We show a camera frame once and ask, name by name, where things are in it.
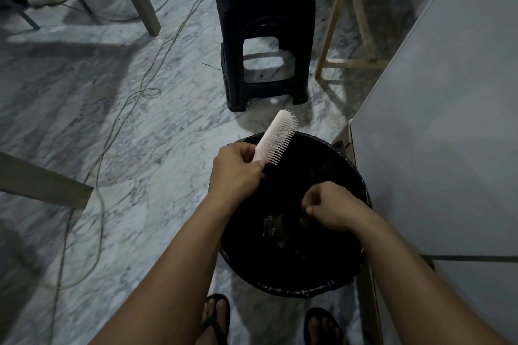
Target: hand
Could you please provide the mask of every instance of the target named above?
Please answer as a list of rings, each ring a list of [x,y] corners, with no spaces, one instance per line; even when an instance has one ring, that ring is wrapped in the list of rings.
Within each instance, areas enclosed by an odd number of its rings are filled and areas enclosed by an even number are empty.
[[[302,207],[322,225],[337,231],[353,231],[355,224],[374,214],[347,188],[332,181],[312,186],[302,198]]]
[[[254,193],[264,177],[263,161],[250,163],[255,145],[238,142],[224,146],[212,165],[209,195],[238,206]]]

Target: foot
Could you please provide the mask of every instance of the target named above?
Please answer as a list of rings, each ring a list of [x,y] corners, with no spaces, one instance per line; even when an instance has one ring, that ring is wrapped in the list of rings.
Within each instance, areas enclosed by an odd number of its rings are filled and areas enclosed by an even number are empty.
[[[202,323],[205,322],[209,316],[212,316],[214,313],[214,309],[216,309],[217,313],[217,322],[219,323],[223,334],[226,334],[226,309],[227,304],[224,300],[219,300],[217,303],[214,302],[214,299],[209,299],[207,303],[205,303],[202,312]],[[196,341],[196,345],[218,345],[216,333],[214,332],[214,328],[209,326],[203,333],[200,334],[198,340]]]
[[[319,345],[348,345],[346,337],[343,335],[342,330],[335,326],[333,322],[330,322],[326,317],[319,319],[316,316],[312,316],[308,323],[309,338],[311,345],[316,345],[320,341]]]

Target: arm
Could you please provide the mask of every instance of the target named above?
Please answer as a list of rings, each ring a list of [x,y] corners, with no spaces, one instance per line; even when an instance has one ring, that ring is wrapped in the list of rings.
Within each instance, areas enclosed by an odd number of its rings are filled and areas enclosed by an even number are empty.
[[[262,162],[245,162],[251,161],[254,149],[246,143],[220,149],[209,193],[90,345],[196,341],[225,225],[262,177]]]
[[[344,187],[330,181],[314,185],[302,206],[324,226],[358,237],[404,345],[509,345],[383,218]]]

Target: sandal strap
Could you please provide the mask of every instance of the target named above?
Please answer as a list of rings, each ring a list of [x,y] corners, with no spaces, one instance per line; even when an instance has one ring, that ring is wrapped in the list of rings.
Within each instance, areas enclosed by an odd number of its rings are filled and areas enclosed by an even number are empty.
[[[207,328],[209,328],[209,326],[212,326],[214,329],[217,345],[227,345],[226,336],[221,329],[220,323],[217,321],[216,315],[209,316],[207,319],[205,319],[205,321],[202,323],[202,333]]]

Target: forearm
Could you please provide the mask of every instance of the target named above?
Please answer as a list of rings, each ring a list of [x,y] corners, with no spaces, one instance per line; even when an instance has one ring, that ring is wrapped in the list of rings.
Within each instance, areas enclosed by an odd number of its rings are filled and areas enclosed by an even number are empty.
[[[404,345],[507,344],[407,246],[381,217],[353,231]]]
[[[157,263],[92,340],[100,344],[191,344],[234,206],[207,197]]]

